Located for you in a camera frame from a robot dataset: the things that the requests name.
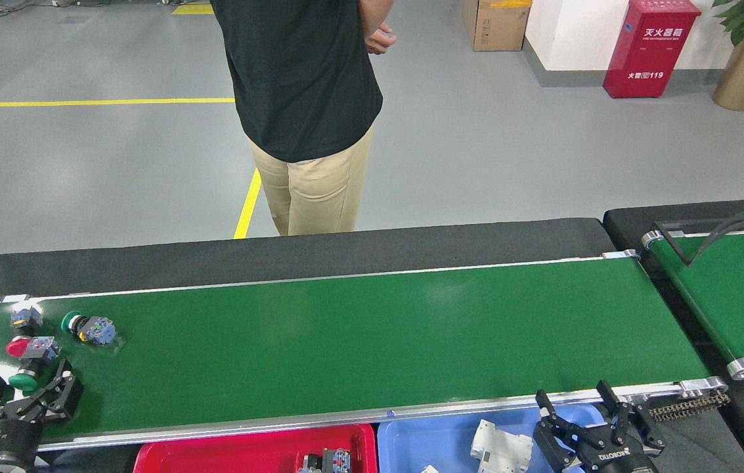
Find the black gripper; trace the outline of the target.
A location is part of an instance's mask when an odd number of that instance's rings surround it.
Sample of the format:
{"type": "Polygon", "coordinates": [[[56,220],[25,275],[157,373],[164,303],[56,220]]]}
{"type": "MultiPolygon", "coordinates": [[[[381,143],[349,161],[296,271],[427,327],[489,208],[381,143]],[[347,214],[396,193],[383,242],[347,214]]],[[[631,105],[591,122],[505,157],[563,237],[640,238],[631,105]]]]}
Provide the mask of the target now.
{"type": "Polygon", "coordinates": [[[20,400],[17,412],[6,415],[12,388],[0,377],[0,465],[35,464],[43,423],[72,419],[82,395],[83,383],[63,359],[50,382],[20,400]]]}
{"type": "Polygon", "coordinates": [[[584,472],[658,472],[647,454],[660,454],[668,441],[657,431],[648,409],[621,401],[606,380],[597,383],[597,392],[611,420],[611,440],[605,441],[603,449],[585,443],[586,428],[558,416],[546,390],[537,390],[540,421],[533,437],[552,470],[576,466],[584,472]],[[626,433],[630,426],[642,443],[626,433]]]}

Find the person's left hand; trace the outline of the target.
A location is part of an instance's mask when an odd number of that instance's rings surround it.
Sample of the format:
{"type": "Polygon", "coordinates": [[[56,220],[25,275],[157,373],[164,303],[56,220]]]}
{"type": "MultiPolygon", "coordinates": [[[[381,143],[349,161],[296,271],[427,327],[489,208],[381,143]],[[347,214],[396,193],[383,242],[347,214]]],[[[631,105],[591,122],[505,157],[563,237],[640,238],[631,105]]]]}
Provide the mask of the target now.
{"type": "Polygon", "coordinates": [[[366,52],[375,56],[386,54],[396,42],[397,36],[387,22],[381,23],[380,27],[374,33],[371,33],[364,39],[366,52]]]}

